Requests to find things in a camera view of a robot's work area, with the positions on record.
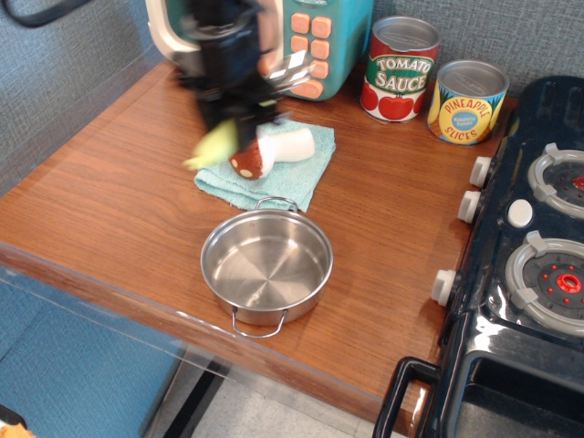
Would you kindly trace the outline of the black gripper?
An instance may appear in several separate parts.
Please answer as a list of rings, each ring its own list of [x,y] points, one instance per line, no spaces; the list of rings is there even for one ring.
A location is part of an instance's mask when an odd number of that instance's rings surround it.
[[[215,45],[179,56],[179,84],[189,89],[208,130],[221,122],[235,122],[234,153],[244,151],[257,138],[257,128],[283,119],[277,103],[286,91],[308,81],[307,52],[301,50],[276,62],[267,73],[258,70],[263,53],[249,42]]]

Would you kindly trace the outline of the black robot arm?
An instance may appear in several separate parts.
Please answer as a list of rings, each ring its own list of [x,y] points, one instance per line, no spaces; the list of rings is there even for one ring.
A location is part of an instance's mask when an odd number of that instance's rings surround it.
[[[308,81],[304,50],[259,71],[262,57],[274,54],[281,41],[274,13],[257,1],[187,3],[183,28],[200,47],[200,71],[185,73],[181,83],[193,91],[208,129],[196,157],[245,150],[258,126],[281,118],[276,105],[282,94]]]

